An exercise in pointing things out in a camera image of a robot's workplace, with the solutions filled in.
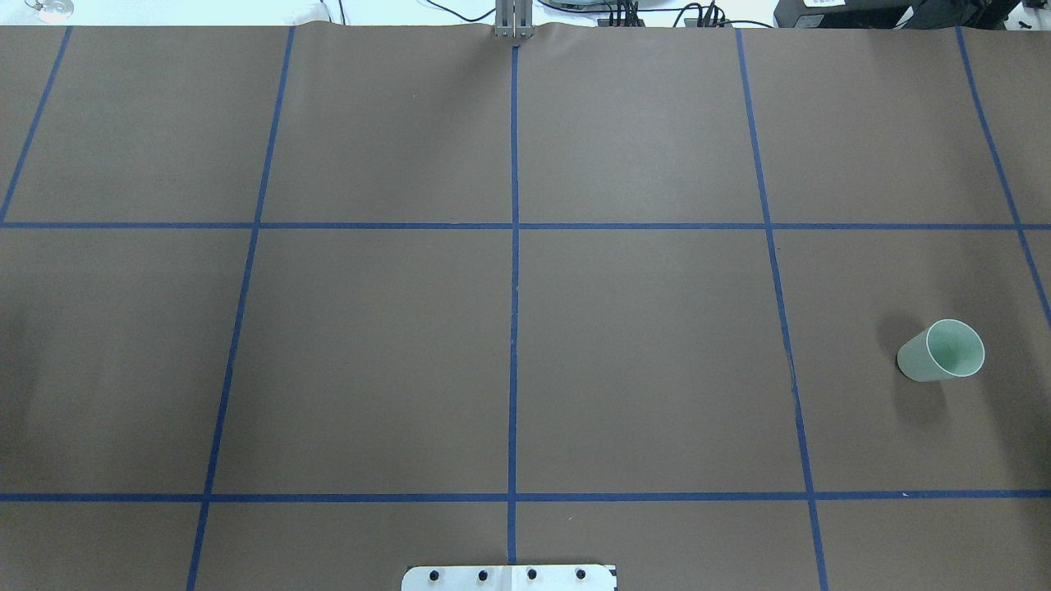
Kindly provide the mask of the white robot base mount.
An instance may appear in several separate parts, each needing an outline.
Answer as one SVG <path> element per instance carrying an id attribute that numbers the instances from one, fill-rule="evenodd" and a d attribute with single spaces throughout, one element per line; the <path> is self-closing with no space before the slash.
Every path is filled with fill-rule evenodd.
<path id="1" fill-rule="evenodd" d="M 401 590 L 617 590 L 616 567 L 600 564 L 412 567 Z"/>

